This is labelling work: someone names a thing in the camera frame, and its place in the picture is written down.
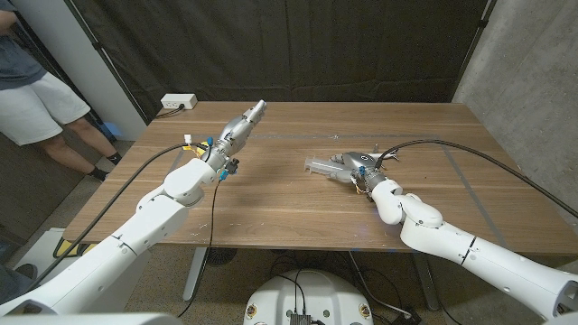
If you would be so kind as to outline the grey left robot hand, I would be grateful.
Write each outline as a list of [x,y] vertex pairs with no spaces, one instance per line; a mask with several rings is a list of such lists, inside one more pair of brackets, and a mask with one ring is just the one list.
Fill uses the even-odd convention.
[[260,122],[266,111],[266,102],[261,99],[241,116],[231,119],[224,127],[219,138],[204,153],[201,159],[217,171],[238,153],[245,145],[253,128]]

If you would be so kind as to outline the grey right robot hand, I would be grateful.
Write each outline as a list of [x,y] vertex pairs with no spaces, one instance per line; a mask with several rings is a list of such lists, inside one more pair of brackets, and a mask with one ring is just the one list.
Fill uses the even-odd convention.
[[365,191],[373,191],[387,176],[376,167],[376,159],[368,153],[348,152],[337,154],[331,158],[334,163],[341,164],[341,170],[332,172],[330,177],[343,182],[365,185]]

